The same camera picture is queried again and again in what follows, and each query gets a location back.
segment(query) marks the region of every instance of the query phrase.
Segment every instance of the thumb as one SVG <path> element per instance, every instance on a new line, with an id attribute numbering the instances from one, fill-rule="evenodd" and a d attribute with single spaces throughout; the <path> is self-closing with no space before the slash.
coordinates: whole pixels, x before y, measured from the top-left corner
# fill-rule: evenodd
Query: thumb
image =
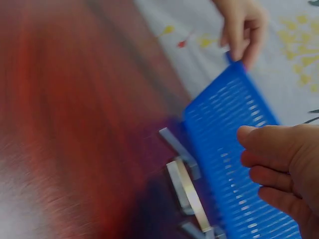
<path id="1" fill-rule="evenodd" d="M 255 163 L 284 172 L 289 172 L 292 160 L 304 156 L 305 148 L 319 141 L 318 135 L 319 127 L 314 125 L 243 126 L 237 132 L 238 141 L 248 152 L 262 156 L 254 157 Z"/>
<path id="2" fill-rule="evenodd" d="M 241 60 L 243 56 L 244 19 L 229 16 L 225 19 L 225 29 L 228 35 L 230 52 L 234 61 Z"/>

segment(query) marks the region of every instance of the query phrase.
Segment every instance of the finger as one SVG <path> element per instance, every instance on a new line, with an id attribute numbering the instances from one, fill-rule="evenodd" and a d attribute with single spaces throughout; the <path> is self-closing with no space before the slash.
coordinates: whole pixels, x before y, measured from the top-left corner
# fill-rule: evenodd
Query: finger
<path id="1" fill-rule="evenodd" d="M 262 166 L 255 166 L 249 171 L 249 176 L 255 183 L 276 188 L 287 193 L 294 193 L 297 197 L 301 198 L 288 173 L 280 173 Z"/>
<path id="2" fill-rule="evenodd" d="M 244 18 L 233 15 L 226 20 L 225 24 L 232 58 L 234 61 L 239 61 L 243 56 Z"/>
<path id="3" fill-rule="evenodd" d="M 272 168 L 276 171 L 285 173 L 289 172 L 289 168 L 284 160 L 263 157 L 247 150 L 244 150 L 241 154 L 241 163 L 244 167 L 248 168 L 261 165 L 267 168 Z"/>
<path id="4" fill-rule="evenodd" d="M 289 165 L 300 149 L 296 134 L 292 127 L 266 126 L 263 128 L 240 127 L 237 132 L 238 141 L 248 151 L 267 160 L 263 166 L 278 171 L 289 171 Z"/>
<path id="5" fill-rule="evenodd" d="M 261 187 L 258 195 L 266 203 L 291 216 L 298 224 L 306 222 L 311 214 L 306 203 L 293 194 L 274 188 Z"/>
<path id="6" fill-rule="evenodd" d="M 221 32 L 221 37 L 219 41 L 220 47 L 225 47 L 228 44 L 228 36 L 225 26 L 223 27 L 223 30 Z"/>
<path id="7" fill-rule="evenodd" d="M 266 23 L 259 23 L 250 28 L 250 42 L 243 54 L 243 63 L 250 70 L 255 63 L 265 41 Z"/>

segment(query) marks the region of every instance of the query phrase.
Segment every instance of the plastic basket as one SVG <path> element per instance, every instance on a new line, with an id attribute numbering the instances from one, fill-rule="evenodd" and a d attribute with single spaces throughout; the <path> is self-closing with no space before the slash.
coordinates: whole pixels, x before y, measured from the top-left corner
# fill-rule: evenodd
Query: plastic basket
<path id="1" fill-rule="evenodd" d="M 185 126 L 229 239 L 300 239 L 298 225 L 257 195 L 240 163 L 242 125 L 278 124 L 241 62 L 217 77 L 185 110 Z"/>

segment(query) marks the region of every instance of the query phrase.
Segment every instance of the yellow flower pattern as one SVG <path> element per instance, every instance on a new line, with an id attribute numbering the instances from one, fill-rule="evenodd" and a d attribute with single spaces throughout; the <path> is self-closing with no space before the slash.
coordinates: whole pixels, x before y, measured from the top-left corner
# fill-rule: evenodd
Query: yellow flower pattern
<path id="1" fill-rule="evenodd" d="M 283 53 L 289 61 L 297 61 L 293 71 L 299 75 L 298 85 L 319 92 L 319 18 L 302 14 L 296 19 L 281 19 L 284 28 L 277 32 L 284 43 Z"/>

